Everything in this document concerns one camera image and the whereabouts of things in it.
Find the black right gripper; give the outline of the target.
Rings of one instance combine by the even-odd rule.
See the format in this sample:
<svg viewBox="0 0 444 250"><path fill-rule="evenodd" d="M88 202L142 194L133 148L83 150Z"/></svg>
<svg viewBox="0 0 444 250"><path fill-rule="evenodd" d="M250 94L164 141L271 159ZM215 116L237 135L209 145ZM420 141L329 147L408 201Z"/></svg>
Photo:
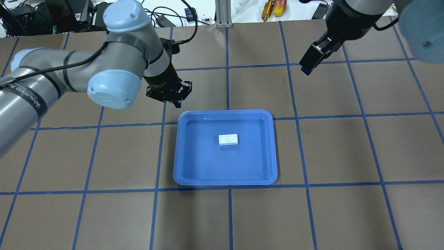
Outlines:
<svg viewBox="0 0 444 250"><path fill-rule="evenodd" d="M345 41L362 38L378 20L378 14L357 10L352 0L335 0L326 14L327 31L311 44L299 62L301 71L310 75L331 54L338 51Z"/></svg>

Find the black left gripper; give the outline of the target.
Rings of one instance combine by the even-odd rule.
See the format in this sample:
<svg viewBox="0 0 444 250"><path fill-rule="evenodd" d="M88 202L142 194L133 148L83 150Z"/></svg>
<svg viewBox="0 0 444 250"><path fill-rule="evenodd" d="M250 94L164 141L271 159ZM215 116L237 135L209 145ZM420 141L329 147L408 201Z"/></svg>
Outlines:
<svg viewBox="0 0 444 250"><path fill-rule="evenodd" d="M192 92L192 82L183 81L173 65L157 76L143 76L147 82L146 96L160 102L170 102L175 108L182 108L182 102Z"/></svg>

